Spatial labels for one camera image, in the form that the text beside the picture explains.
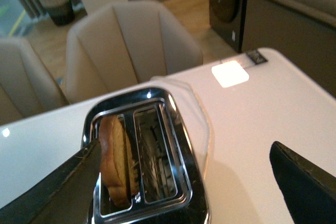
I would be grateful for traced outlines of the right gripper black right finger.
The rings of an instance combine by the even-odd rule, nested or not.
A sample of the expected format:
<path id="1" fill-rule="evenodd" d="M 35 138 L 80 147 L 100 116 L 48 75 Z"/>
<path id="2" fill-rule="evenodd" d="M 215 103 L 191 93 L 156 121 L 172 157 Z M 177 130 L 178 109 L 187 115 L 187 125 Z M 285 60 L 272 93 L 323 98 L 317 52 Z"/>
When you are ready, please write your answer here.
<path id="1" fill-rule="evenodd" d="M 282 143 L 269 159 L 294 223 L 335 223 L 335 177 Z"/>

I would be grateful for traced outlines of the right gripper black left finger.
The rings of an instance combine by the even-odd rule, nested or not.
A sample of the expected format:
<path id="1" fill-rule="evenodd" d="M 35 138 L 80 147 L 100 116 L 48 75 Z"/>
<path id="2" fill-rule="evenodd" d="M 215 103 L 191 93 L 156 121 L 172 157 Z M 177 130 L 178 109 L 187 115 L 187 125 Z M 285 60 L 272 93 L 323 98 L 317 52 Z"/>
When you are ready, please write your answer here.
<path id="1" fill-rule="evenodd" d="M 84 223 L 100 161 L 101 145 L 94 139 L 30 190 L 1 208 L 1 223 Z"/>

